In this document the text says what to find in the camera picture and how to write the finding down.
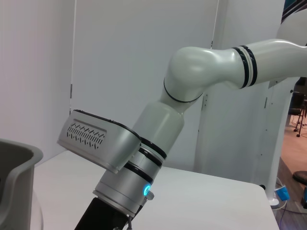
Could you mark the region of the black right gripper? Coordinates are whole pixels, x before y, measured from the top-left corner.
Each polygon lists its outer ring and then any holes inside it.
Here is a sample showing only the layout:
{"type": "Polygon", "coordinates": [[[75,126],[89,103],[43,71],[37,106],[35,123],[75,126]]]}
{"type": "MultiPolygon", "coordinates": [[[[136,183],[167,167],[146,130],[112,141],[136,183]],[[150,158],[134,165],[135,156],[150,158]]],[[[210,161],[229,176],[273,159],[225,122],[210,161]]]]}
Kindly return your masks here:
{"type": "Polygon", "coordinates": [[[127,223],[125,214],[95,197],[75,230],[122,230],[127,223]]]}

